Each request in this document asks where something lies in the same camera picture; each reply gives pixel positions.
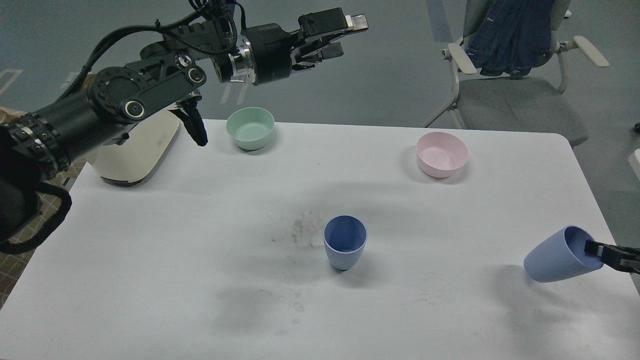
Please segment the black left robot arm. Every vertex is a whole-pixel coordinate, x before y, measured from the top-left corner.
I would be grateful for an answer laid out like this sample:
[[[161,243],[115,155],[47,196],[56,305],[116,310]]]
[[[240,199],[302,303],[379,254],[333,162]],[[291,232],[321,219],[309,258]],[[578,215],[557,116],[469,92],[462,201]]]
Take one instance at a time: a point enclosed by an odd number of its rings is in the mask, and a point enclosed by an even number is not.
[[[298,29],[276,23],[248,27],[235,0],[192,0],[193,12],[163,25],[126,26],[94,48],[70,86],[52,104],[1,124],[1,252],[35,250],[64,221],[73,203],[50,180],[103,145],[121,145],[130,131],[168,109],[198,146],[208,135],[197,109],[210,59],[222,84],[286,79],[343,55],[339,39],[368,30],[364,14],[340,7],[302,14]]]

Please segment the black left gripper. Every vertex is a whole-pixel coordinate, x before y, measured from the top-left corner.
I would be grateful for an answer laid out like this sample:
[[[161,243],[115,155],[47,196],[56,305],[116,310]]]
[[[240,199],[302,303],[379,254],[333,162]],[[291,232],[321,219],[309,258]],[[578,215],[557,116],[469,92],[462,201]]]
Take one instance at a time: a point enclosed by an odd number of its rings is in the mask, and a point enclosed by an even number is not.
[[[283,30],[278,23],[242,30],[250,52],[253,68],[251,83],[254,86],[286,79],[292,73],[314,69],[325,60],[337,59],[345,54],[342,44],[334,42],[296,55],[295,52],[306,41],[357,34],[370,28],[365,14],[345,14],[341,7],[302,14],[298,24],[299,27],[292,31]]]

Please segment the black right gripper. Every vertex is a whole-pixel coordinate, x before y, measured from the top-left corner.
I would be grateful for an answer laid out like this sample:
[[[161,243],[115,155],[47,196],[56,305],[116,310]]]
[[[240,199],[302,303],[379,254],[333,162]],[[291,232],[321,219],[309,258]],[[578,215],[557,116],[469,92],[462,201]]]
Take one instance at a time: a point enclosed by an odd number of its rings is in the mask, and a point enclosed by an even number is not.
[[[587,240],[586,254],[602,258],[603,264],[618,272],[640,274],[640,249],[622,249],[617,245]]]

